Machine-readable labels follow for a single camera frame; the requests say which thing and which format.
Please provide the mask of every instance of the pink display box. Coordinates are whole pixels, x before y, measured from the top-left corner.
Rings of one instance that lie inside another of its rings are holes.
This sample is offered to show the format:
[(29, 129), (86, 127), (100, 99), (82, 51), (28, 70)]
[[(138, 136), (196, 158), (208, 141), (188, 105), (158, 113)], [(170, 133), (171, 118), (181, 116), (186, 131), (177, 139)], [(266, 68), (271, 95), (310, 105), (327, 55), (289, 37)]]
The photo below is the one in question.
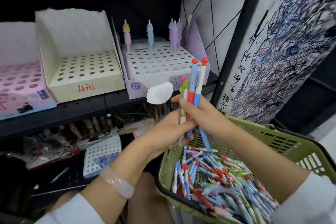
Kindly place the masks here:
[[(114, 31), (114, 34), (117, 35), (114, 25), (113, 25), (113, 31)], [(128, 73), (128, 70), (126, 69), (127, 66), (125, 65), (125, 62), (124, 62), (120, 39), (118, 37), (116, 37), (116, 42), (117, 42), (117, 51), (118, 51), (121, 66), (124, 72), (125, 85), (126, 85), (129, 99), (145, 97), (147, 95), (148, 89), (141, 82), (136, 82), (136, 81), (132, 81), (128, 79), (129, 73)], [(195, 20), (192, 20), (190, 23), (188, 38), (186, 40), (186, 45), (184, 48), (189, 53), (191, 53), (195, 58), (197, 58), (199, 61), (201, 61), (203, 58), (207, 58), (207, 55), (206, 55), (206, 52), (205, 52), (205, 49), (202, 43), (202, 39), (199, 34)], [(207, 70), (205, 73), (204, 85), (208, 81), (209, 72), (210, 72), (210, 64), (207, 63)], [(169, 81), (173, 84), (174, 91), (179, 90), (179, 88), (182, 86), (183, 82), (181, 78), (183, 76), (185, 76), (186, 78), (190, 78), (190, 73), (181, 73), (179, 75), (174, 75), (169, 78)]]
[(0, 120), (56, 106), (41, 69), (35, 23), (0, 23)]

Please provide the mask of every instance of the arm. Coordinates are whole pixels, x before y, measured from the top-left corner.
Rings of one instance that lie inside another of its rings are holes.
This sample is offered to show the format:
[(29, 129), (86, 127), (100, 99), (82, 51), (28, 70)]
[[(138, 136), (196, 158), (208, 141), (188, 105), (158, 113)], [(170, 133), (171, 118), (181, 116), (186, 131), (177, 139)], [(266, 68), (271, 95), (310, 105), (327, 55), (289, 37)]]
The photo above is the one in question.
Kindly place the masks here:
[(180, 98), (181, 107), (209, 134), (228, 146), (250, 168), (279, 203), (283, 203), (306, 180), (309, 171), (278, 154), (226, 119), (204, 97), (199, 109)]
[[(161, 122), (155, 125), (153, 129), (132, 141), (110, 167), (123, 178), (123, 180), (128, 181), (128, 183), (134, 187), (149, 161), (159, 156), (170, 145), (178, 141), (182, 134), (196, 126), (195, 121), (187, 121), (183, 124), (179, 124), (180, 113), (180, 109), (171, 112)], [(93, 212), (96, 212), (105, 224), (113, 224), (116, 222), (127, 201), (100, 176), (89, 184), (81, 192), (81, 195), (93, 207)], [(54, 213), (52, 214), (55, 215), (58, 210), (61, 210), (62, 213), (69, 214), (71, 220), (75, 220), (77, 212), (75, 215), (67, 212), (67, 209), (75, 207), (76, 206), (73, 205), (70, 200), (66, 205), (61, 205), (58, 209), (53, 209)], [(46, 220), (47, 219), (42, 220), (41, 218), (38, 223), (48, 223)], [(92, 220), (95, 219), (85, 219), (85, 222), (82, 222), (82, 224)]]

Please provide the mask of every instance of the green plastic basket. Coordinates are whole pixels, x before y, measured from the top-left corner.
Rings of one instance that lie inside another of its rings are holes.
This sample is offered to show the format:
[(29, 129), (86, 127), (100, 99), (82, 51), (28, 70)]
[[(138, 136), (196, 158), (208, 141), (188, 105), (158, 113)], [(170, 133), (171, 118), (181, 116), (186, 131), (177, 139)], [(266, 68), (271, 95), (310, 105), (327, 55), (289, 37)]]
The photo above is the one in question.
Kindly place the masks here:
[[(312, 172), (315, 172), (318, 175), (326, 175), (333, 183), (336, 183), (335, 163), (324, 147), (319, 143), (312, 141), (308, 137), (275, 128), (272, 124), (263, 126), (228, 115), (225, 115), (225, 117), (291, 161), (307, 169), (311, 169)], [(239, 160), (231, 150), (224, 147), (211, 136), (209, 136), (209, 141), (211, 148), (218, 150), (219, 154), (224, 154), (230, 158)], [(204, 147), (199, 131), (196, 131), (195, 139), (190, 141), (189, 145), (192, 147)], [(213, 211), (204, 210), (204, 208), (197, 203), (171, 192), (175, 162), (181, 158), (182, 152), (182, 146), (174, 146), (164, 153), (159, 171), (155, 178), (156, 187), (160, 194), (174, 207), (180, 208), (195, 217), (202, 218), (207, 223), (236, 223), (216, 215)], [(204, 176), (197, 174), (195, 184), (205, 179)]]

